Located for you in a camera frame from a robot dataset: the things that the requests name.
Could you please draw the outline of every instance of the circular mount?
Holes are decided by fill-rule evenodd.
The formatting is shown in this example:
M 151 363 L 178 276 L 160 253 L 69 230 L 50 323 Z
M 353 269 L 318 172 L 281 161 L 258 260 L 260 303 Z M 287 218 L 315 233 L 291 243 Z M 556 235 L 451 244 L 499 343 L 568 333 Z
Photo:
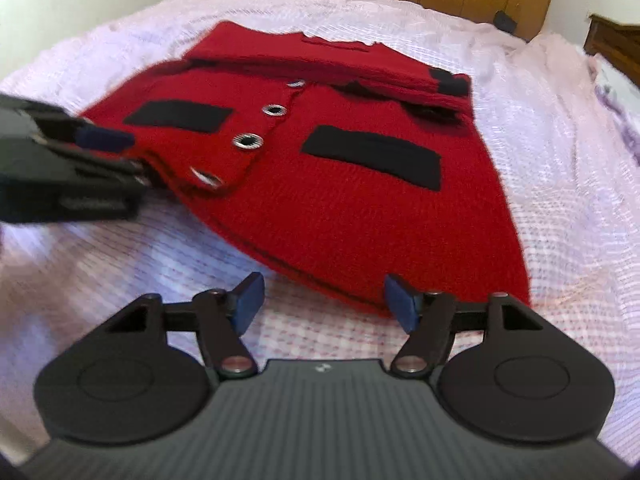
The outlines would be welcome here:
M 519 335 L 520 344 L 485 342 L 453 357 L 438 380 L 443 407 L 469 429 L 516 444 L 595 436 L 613 402 L 606 367 L 568 338 L 545 349 Z
M 427 367 L 427 361 L 416 355 L 405 355 L 396 359 L 393 364 L 405 374 L 417 374 Z
M 222 361 L 222 370 L 228 374 L 244 374 L 251 370 L 254 362 L 248 357 L 233 355 Z
M 210 382 L 195 359 L 119 339 L 71 347 L 41 371 L 34 396 L 51 436 L 124 446 L 170 433 L 202 409 Z

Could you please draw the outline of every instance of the black patch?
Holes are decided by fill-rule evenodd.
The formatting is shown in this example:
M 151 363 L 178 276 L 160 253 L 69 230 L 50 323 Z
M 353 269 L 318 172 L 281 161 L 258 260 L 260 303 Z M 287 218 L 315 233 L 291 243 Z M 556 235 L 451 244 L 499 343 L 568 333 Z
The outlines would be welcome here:
M 178 99 L 149 101 L 124 119 L 124 123 L 135 126 L 170 126 L 212 134 L 220 129 L 232 111 L 231 108 Z
M 302 145 L 302 153 L 358 164 L 440 190 L 440 155 L 408 140 L 318 126 Z
M 454 76 L 451 72 L 441 68 L 430 68 L 429 74 L 437 79 L 438 92 L 445 95 L 453 95 L 455 97 L 467 97 L 469 95 L 469 81 L 462 76 Z
M 355 95 L 357 97 L 366 97 L 368 99 L 376 99 L 378 101 L 389 101 L 391 99 L 391 97 L 386 97 L 386 96 L 377 94 L 373 90 L 369 90 L 368 88 L 365 88 L 358 81 L 351 81 L 346 85 L 334 86 L 334 88 L 340 92 Z
M 458 124 L 458 113 L 450 108 L 441 106 L 425 106 L 412 103 L 402 103 L 404 109 L 414 117 L 441 124 Z

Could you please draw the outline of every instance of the ribbed surface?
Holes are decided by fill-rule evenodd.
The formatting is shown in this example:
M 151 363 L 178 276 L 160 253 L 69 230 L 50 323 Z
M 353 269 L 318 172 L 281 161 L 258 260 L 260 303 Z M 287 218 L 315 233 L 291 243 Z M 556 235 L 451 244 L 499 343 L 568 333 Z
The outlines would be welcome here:
M 623 465 L 600 444 L 526 450 L 460 428 L 426 384 L 377 361 L 271 362 L 227 382 L 181 430 L 128 449 L 55 442 L 32 480 L 604 480 Z

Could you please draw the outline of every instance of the black pocket flap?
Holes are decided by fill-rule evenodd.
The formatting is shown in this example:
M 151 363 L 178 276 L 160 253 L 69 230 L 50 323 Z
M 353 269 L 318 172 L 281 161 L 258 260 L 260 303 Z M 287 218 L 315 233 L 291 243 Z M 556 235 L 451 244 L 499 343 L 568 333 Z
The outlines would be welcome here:
M 233 110 L 179 99 L 149 101 L 124 119 L 134 126 L 170 126 L 202 134 L 215 133 Z
M 416 186 L 440 190 L 440 155 L 408 140 L 318 126 L 302 145 L 302 152 L 359 164 Z

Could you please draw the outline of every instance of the white bedspread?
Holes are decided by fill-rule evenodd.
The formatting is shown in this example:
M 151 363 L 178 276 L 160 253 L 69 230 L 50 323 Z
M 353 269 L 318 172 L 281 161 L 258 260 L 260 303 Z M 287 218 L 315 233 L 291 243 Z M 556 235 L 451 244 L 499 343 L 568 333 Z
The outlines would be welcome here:
M 586 58 L 559 36 L 526 45 L 396 0 L 166 0 L 60 43 L 0 91 L 79 112 L 136 71 L 179 57 L 220 20 L 379 41 L 472 77 L 476 123 L 524 248 L 532 306 L 610 368 L 616 402 L 601 438 L 640 460 L 640 170 L 596 99 Z M 391 320 L 354 313 L 256 264 L 158 197 L 136 223 L 2 227 L 0 412 L 43 442 L 31 384 L 58 352 L 144 292 L 183 301 L 234 286 L 251 270 L 268 286 L 244 336 L 261 362 L 388 363 L 406 338 Z M 172 340 L 195 348 L 185 335 Z M 460 336 L 456 350 L 478 341 Z

